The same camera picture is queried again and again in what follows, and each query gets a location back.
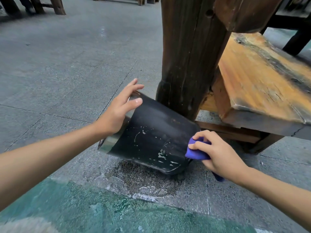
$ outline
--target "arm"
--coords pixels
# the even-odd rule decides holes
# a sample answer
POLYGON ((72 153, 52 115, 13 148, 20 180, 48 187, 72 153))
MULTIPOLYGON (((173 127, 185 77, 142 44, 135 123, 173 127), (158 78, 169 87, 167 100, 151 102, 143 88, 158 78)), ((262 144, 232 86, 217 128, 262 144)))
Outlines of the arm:
POLYGON ((0 154, 0 211, 79 153, 118 132, 125 114, 142 104, 141 98, 127 102, 133 91, 144 87, 136 83, 130 82, 93 124, 0 154))
POLYGON ((248 167, 234 149, 215 132, 208 130, 196 133, 193 139, 204 137, 212 145, 197 141, 190 149, 200 149, 211 160, 204 165, 220 176, 260 196, 285 213, 306 230, 311 231, 311 192, 270 177, 248 167))

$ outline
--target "trash can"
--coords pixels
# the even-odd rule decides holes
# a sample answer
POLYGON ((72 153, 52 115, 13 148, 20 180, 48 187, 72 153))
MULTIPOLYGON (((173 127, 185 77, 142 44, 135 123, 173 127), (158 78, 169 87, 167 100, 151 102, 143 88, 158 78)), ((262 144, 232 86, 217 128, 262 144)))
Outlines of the trash can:
POLYGON ((99 142, 99 151, 165 174, 182 172, 192 161, 185 153, 199 126, 141 92, 129 100, 139 97, 142 105, 127 113, 118 133, 99 142))

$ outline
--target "person's left arm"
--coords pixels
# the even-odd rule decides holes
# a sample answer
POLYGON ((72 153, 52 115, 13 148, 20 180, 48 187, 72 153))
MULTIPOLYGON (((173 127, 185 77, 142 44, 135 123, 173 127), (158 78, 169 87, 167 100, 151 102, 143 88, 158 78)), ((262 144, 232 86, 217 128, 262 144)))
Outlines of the person's left arm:
POLYGON ((125 114, 142 104, 127 101, 142 89, 130 82, 97 121, 81 129, 0 154, 0 211, 82 151, 119 131, 125 114))

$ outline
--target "forearm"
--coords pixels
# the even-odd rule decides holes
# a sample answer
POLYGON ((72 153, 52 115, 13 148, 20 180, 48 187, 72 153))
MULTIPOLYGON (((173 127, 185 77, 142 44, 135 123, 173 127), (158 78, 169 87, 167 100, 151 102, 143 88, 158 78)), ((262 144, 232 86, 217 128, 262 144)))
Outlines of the forearm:
POLYGON ((0 211, 107 135, 88 125, 0 154, 0 211))
POLYGON ((311 192, 270 177, 254 168, 237 183, 260 196, 311 231, 311 192))

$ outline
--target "fingernail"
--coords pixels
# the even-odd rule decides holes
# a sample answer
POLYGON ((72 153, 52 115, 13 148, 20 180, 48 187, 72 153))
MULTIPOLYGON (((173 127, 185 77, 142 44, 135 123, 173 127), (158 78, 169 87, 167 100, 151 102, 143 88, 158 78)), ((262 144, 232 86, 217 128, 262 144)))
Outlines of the fingernail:
POLYGON ((136 103, 142 103, 142 98, 135 99, 136 103))

